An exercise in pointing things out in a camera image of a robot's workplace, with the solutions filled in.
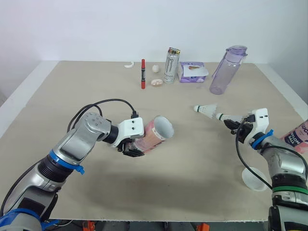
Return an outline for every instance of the monster energy can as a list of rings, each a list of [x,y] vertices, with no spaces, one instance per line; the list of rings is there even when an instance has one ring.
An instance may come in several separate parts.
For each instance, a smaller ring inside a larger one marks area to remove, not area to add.
[[[173,83],[174,76],[177,73],[177,66],[180,57],[180,50],[170,47],[167,53],[167,60],[165,66],[165,83]]]

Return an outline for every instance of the white plastic cup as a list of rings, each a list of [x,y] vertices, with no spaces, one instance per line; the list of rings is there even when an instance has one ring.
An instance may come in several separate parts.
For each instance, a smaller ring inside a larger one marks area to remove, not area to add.
[[[265,181],[268,181],[268,179],[259,169],[255,167],[250,167],[250,168],[260,177],[262,177]],[[245,185],[254,191],[260,192],[266,190],[267,185],[263,183],[259,178],[257,178],[254,174],[252,174],[247,168],[245,168],[242,172],[242,179]]]

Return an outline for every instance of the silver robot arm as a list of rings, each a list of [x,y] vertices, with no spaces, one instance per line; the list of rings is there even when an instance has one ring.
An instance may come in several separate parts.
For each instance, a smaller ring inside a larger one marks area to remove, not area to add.
[[[124,120],[117,126],[99,114],[87,113],[50,153],[30,167],[11,187],[0,211],[0,231],[40,231],[57,202],[57,192],[74,171],[84,174],[80,165],[96,141],[130,156],[143,153],[128,150],[126,143],[144,134],[142,118]]]
[[[308,230],[308,166],[294,148],[266,133],[269,116],[266,108],[257,109],[242,123],[224,120],[238,141],[257,150],[267,161],[271,177],[272,206],[269,231]]]

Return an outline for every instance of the paper cup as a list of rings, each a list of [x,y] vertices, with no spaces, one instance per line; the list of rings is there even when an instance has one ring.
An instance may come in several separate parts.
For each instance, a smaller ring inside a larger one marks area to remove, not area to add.
[[[134,145],[142,152],[147,152],[174,134],[172,124],[162,115],[156,116],[144,129],[144,137],[136,139]]]
[[[255,173],[257,173],[264,180],[268,181],[268,179],[264,176],[264,174],[255,167],[250,167]],[[254,174],[252,174],[247,168],[245,168],[242,172],[242,178],[245,185],[254,190],[254,191],[264,191],[267,186],[263,183],[259,178],[257,178]]]

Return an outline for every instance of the purple tissue box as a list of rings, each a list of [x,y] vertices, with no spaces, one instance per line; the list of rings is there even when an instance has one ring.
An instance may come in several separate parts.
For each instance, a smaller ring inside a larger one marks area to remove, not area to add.
[[[181,83],[202,83],[208,76],[208,70],[202,62],[180,62],[178,66],[178,76]]]

